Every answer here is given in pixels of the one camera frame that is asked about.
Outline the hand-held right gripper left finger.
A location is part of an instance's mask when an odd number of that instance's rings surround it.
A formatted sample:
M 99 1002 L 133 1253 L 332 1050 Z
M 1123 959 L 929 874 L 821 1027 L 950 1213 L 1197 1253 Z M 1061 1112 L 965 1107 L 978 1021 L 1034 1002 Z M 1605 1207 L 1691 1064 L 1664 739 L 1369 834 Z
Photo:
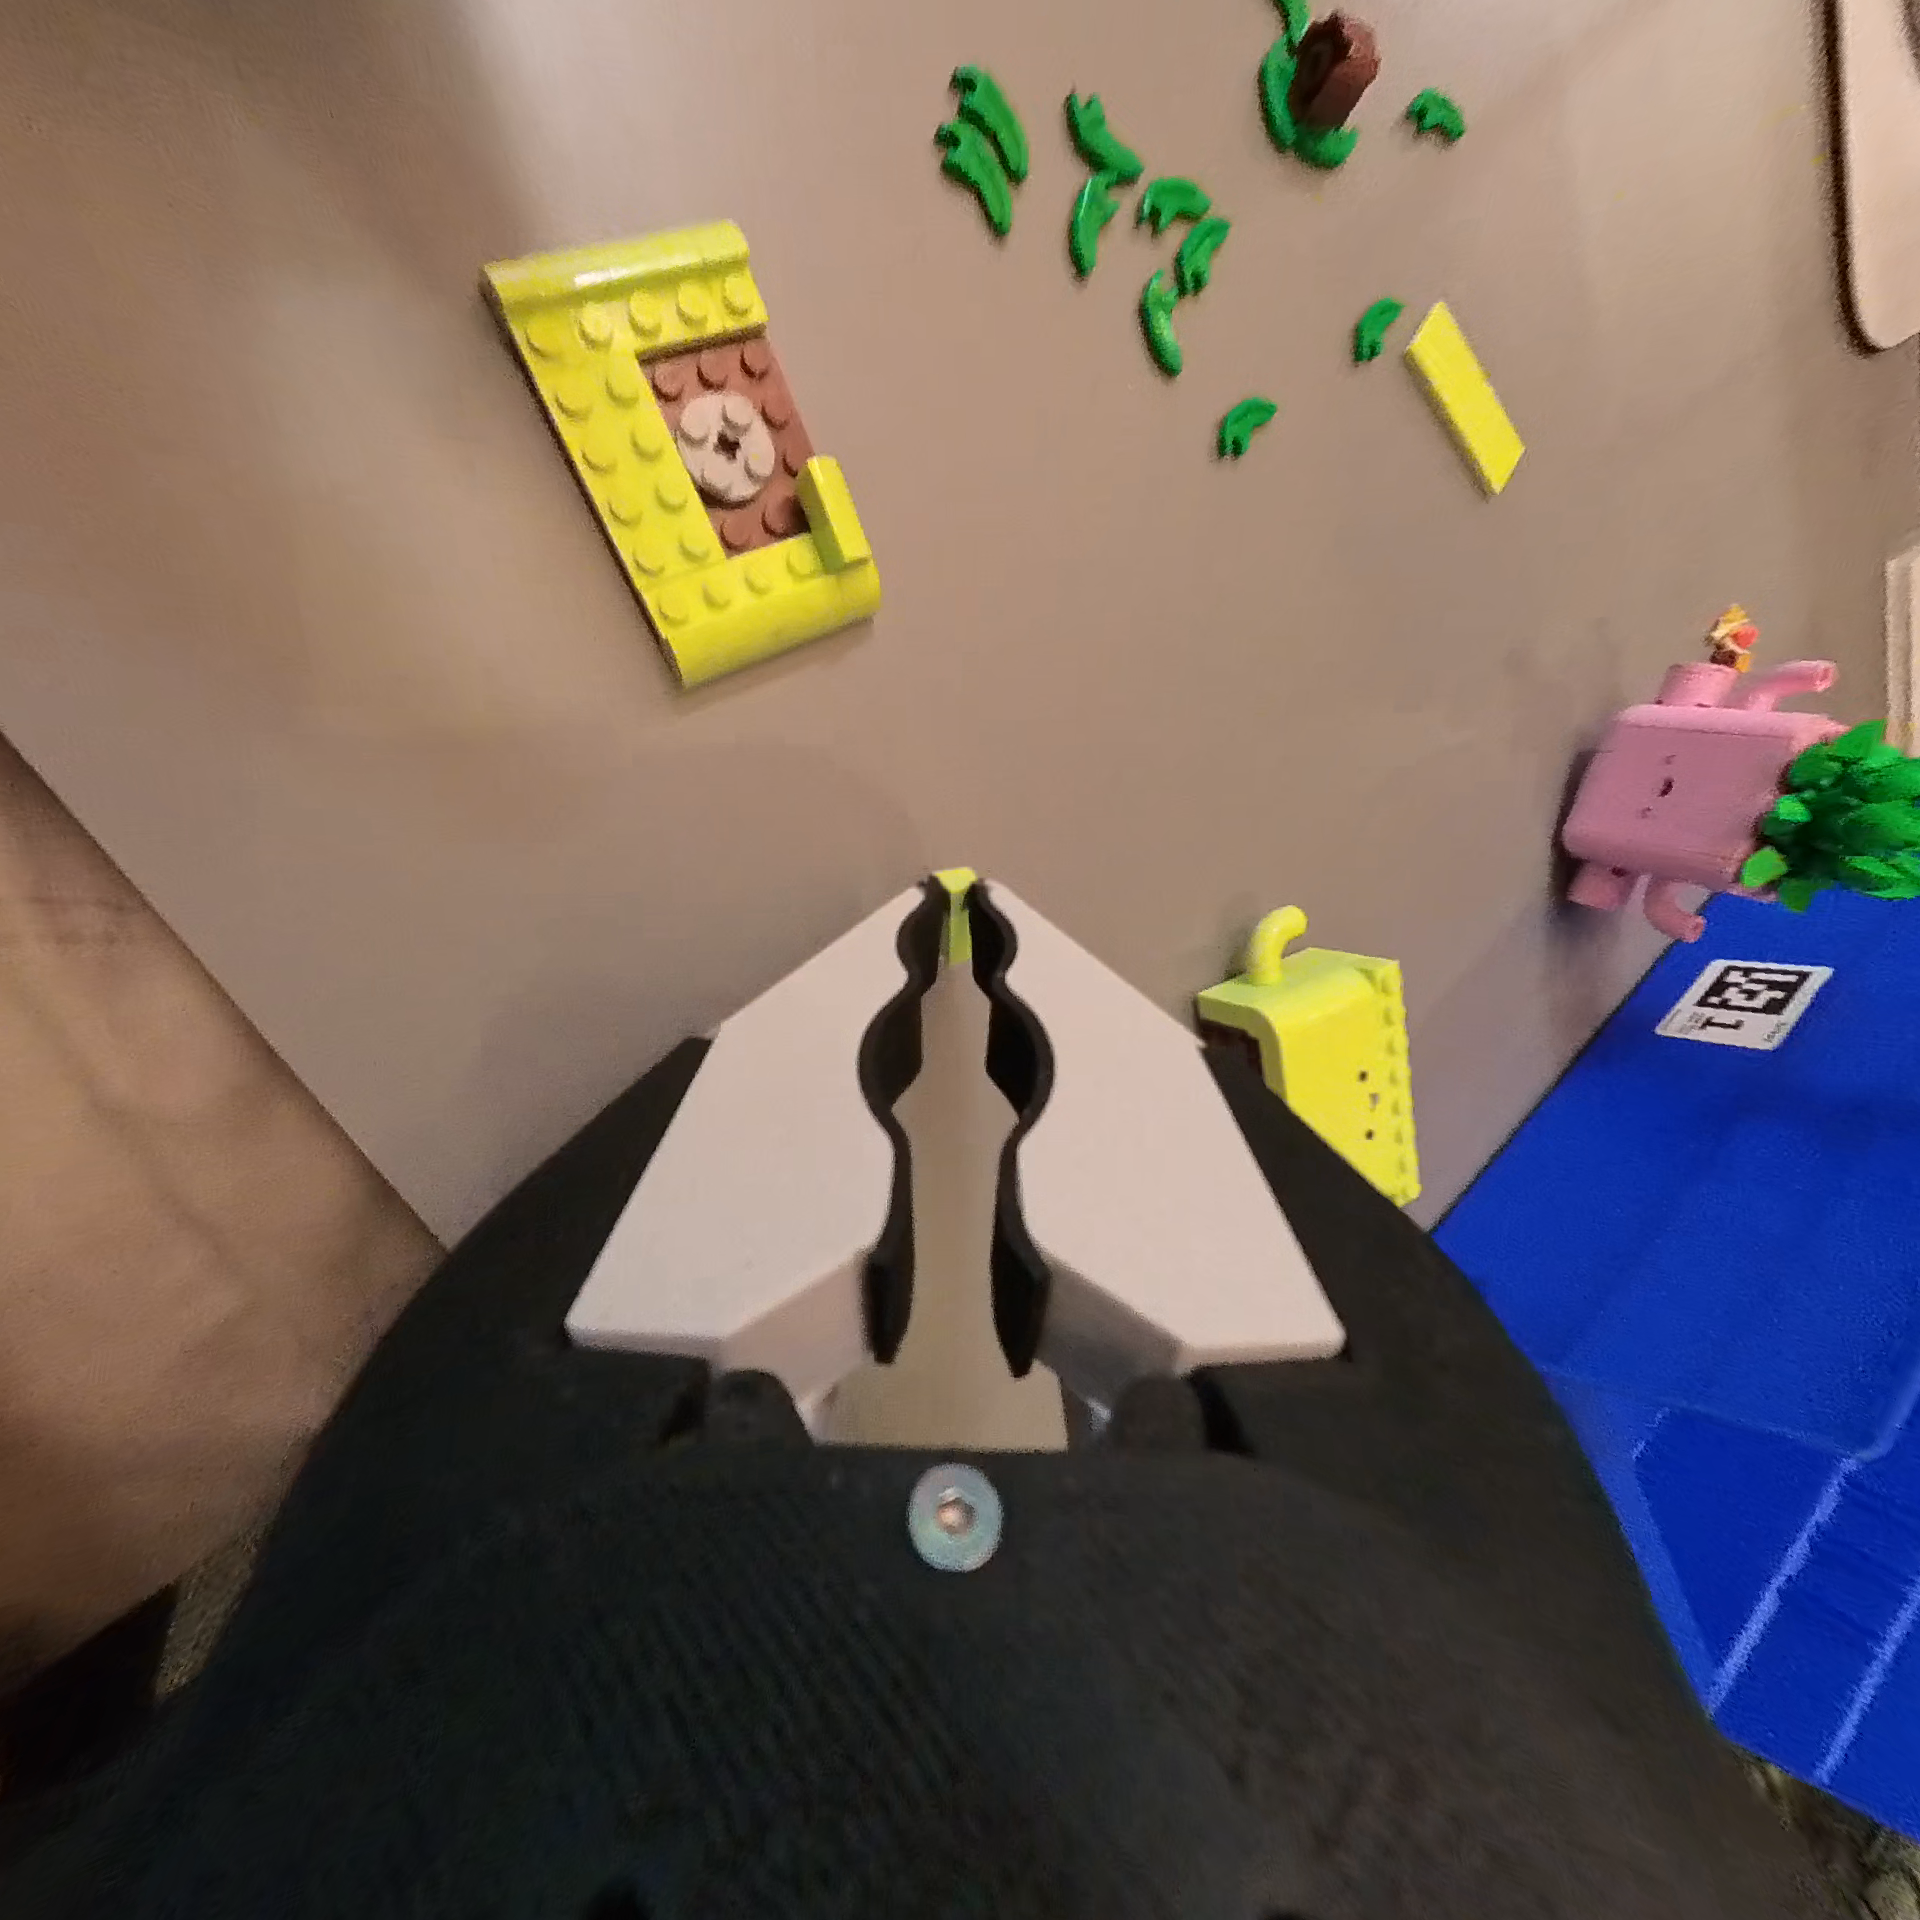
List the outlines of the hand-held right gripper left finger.
M 563 1334 L 777 1374 L 797 1408 L 893 1365 L 914 1317 L 918 1002 L 950 890 L 906 884 L 711 1027 Z

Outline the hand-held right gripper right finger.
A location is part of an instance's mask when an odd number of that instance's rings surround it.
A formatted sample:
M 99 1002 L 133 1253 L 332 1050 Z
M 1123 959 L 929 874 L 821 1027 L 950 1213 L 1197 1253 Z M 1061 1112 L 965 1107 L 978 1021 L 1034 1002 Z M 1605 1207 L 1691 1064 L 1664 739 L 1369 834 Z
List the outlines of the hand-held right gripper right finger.
M 994 1168 L 994 1341 L 1095 1408 L 1140 1374 L 1342 1356 L 1200 1040 L 1011 884 L 965 884 Z

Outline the grey round plate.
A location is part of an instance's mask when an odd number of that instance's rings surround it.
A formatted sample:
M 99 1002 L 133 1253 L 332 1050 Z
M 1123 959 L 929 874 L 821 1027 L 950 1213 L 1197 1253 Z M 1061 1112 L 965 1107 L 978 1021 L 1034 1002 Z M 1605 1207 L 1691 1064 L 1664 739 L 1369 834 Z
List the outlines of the grey round plate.
M 748 508 L 777 476 L 777 438 L 739 387 L 681 407 L 681 458 L 707 505 Z

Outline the lime two-by-four studded plate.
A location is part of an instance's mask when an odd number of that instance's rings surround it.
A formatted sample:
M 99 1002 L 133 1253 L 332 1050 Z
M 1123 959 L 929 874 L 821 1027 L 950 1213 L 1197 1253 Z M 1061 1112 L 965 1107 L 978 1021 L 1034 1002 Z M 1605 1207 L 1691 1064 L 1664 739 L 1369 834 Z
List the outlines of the lime two-by-four studded plate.
M 681 458 L 647 339 L 627 304 L 547 304 L 507 320 L 534 403 L 610 534 L 638 607 L 722 557 L 711 508 Z

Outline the large lime brick assembly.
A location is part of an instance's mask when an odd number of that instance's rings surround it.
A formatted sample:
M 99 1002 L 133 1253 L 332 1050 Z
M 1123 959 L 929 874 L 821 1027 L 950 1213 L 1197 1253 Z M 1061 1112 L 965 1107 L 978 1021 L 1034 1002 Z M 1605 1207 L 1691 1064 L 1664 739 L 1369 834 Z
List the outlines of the large lime brick assembly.
M 1306 1121 L 1395 1207 L 1425 1195 L 1409 1112 L 1403 966 L 1304 946 L 1306 910 L 1255 922 L 1241 966 L 1197 993 L 1197 1027 L 1238 1050 L 1263 1090 Z

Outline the blue plastic bin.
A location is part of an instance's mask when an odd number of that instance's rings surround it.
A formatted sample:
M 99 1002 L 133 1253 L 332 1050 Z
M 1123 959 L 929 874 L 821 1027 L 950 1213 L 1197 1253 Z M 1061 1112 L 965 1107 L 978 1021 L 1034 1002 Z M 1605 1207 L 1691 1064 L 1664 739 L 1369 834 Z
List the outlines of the blue plastic bin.
M 1714 959 L 1785 1050 L 1660 1040 Z M 1439 1224 L 1570 1414 L 1720 1734 L 1920 1833 L 1920 906 L 1714 897 Z

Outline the beige seat cushion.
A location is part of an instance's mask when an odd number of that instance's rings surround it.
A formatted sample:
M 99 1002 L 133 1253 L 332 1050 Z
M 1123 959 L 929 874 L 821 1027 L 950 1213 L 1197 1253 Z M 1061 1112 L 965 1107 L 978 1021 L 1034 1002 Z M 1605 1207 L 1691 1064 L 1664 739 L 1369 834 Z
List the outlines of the beige seat cushion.
M 0 748 L 0 1668 L 247 1534 L 443 1244 Z

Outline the white printed tag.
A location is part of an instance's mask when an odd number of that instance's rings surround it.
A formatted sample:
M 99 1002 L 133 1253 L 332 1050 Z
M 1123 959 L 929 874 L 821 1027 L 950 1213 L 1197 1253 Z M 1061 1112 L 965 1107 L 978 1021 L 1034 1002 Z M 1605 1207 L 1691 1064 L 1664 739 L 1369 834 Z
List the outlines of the white printed tag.
M 1714 959 L 1654 1035 L 1770 1052 L 1823 980 L 1834 966 Z

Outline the pink toy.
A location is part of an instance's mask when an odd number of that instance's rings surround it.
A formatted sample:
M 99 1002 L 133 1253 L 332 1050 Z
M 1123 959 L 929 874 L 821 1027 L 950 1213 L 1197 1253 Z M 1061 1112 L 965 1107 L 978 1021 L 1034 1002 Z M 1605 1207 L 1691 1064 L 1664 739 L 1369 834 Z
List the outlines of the pink toy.
M 1626 702 L 1599 739 L 1558 848 L 1570 897 L 1640 906 L 1671 946 L 1703 939 L 1703 897 L 1816 890 L 1920 897 L 1920 765 L 1884 722 L 1809 711 L 1838 679 L 1834 660 L 1770 669 L 1671 667 L 1654 702 Z

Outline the large lime smooth tile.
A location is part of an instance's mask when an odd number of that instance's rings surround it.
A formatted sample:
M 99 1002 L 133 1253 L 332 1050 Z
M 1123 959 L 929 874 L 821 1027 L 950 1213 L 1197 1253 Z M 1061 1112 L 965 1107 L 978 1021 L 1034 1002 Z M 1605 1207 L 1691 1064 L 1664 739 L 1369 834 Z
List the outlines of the large lime smooth tile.
M 1403 368 L 1419 373 L 1432 415 L 1453 431 L 1463 467 L 1474 476 L 1485 496 L 1502 496 L 1502 481 L 1523 464 L 1523 438 L 1485 373 L 1463 320 L 1453 304 L 1432 304 L 1419 338 L 1403 339 Z

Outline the scattered green leaf pieces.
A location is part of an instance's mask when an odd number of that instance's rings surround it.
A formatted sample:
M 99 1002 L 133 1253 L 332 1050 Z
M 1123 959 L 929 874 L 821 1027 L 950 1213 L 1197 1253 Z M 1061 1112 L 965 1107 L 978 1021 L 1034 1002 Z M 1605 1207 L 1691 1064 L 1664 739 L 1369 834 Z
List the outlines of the scattered green leaf pieces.
M 1263 69 L 1255 69 L 1263 133 L 1278 152 L 1338 175 L 1357 152 L 1357 119 L 1342 133 L 1304 133 L 1291 116 L 1295 39 L 1329 3 L 1284 0 L 1278 15 L 1284 15 L 1284 31 L 1263 46 Z M 1011 233 L 1011 193 L 1034 167 L 1023 105 L 973 58 L 958 58 L 949 90 L 950 90 L 950 116 L 936 125 L 939 175 L 950 185 L 965 185 L 987 233 L 1006 244 Z M 1182 373 L 1190 350 L 1182 350 L 1175 317 L 1182 317 L 1182 304 L 1197 304 L 1218 280 L 1226 213 L 1218 209 L 1218 193 L 1200 178 L 1145 175 L 1140 152 L 1110 125 L 1103 93 L 1068 93 L 1061 119 L 1068 119 L 1068 147 L 1080 158 L 1080 185 L 1068 209 L 1068 268 L 1080 280 L 1095 275 L 1103 233 L 1123 213 L 1123 193 L 1136 193 L 1136 228 L 1175 233 L 1175 262 L 1156 268 L 1140 280 L 1140 304 L 1136 304 L 1140 310 L 1140 350 L 1164 373 Z

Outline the brown round brick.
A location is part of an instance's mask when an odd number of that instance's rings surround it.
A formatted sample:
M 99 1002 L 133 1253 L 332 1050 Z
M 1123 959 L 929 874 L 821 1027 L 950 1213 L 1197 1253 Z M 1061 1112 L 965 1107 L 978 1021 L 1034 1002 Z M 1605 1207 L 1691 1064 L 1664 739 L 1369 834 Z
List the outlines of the brown round brick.
M 1291 116 L 1304 133 L 1342 133 L 1385 53 L 1373 25 L 1351 3 L 1316 15 L 1295 39 Z

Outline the pale rounded board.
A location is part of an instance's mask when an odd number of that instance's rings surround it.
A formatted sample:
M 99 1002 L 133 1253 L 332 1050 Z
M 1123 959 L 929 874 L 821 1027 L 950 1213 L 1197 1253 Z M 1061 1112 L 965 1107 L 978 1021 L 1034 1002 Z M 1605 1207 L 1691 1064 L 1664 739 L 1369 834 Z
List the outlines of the pale rounded board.
M 1920 3 L 1834 0 L 1849 304 L 1865 350 L 1920 338 Z

